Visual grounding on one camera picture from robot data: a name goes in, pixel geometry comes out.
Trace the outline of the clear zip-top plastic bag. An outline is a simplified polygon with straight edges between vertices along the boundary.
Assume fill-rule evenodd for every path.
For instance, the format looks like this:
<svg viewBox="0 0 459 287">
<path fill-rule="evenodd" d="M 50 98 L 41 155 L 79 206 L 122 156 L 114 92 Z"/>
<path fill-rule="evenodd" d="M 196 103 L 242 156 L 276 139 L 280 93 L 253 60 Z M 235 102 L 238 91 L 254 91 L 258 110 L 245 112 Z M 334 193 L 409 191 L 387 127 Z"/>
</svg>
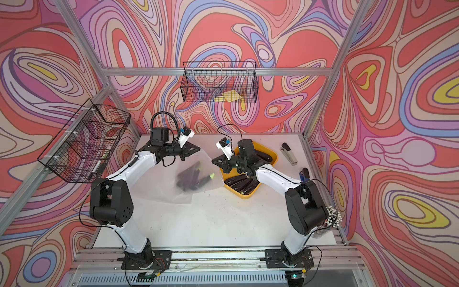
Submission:
<svg viewBox="0 0 459 287">
<path fill-rule="evenodd" d="M 190 204 L 194 195 L 223 186 L 220 170 L 201 150 L 185 161 L 176 161 L 168 167 L 159 163 L 149 169 L 136 183 L 136 195 L 152 202 Z"/>
</svg>

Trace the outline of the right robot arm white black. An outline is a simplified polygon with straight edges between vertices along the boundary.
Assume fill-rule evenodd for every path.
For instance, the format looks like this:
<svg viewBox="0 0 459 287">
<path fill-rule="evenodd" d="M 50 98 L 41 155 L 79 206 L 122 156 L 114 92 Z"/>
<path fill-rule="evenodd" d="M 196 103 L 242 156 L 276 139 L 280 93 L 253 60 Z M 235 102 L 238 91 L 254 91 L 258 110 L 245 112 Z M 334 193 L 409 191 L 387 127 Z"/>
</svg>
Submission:
<svg viewBox="0 0 459 287">
<path fill-rule="evenodd" d="M 223 154 L 214 158 L 212 163 L 224 173 L 235 170 L 284 196 L 292 230 L 281 243 L 280 252 L 283 262 L 292 265 L 304 256 L 308 239 L 329 218 L 317 185 L 311 180 L 296 180 L 276 170 L 271 165 L 272 156 L 256 150 L 250 139 L 238 142 L 238 154 L 233 151 L 228 138 L 221 139 L 216 147 Z"/>
</svg>

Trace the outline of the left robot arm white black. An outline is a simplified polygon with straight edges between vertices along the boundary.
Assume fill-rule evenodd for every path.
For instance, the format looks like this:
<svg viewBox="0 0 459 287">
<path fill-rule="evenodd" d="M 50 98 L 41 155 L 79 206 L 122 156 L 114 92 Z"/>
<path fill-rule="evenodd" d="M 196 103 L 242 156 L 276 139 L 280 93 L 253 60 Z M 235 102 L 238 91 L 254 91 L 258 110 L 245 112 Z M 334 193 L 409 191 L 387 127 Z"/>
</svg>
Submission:
<svg viewBox="0 0 459 287">
<path fill-rule="evenodd" d="M 134 158 L 107 178 L 92 183 L 90 217 L 102 227 L 110 228 L 120 238 L 124 248 L 123 262 L 128 268 L 149 269 L 155 263 L 150 240 L 141 234 L 134 219 L 134 205 L 129 188 L 166 157 L 178 156 L 184 161 L 200 148 L 189 143 L 194 131 L 188 127 L 178 130 L 178 136 L 169 140 L 169 129 L 155 127 L 149 141 Z"/>
</svg>

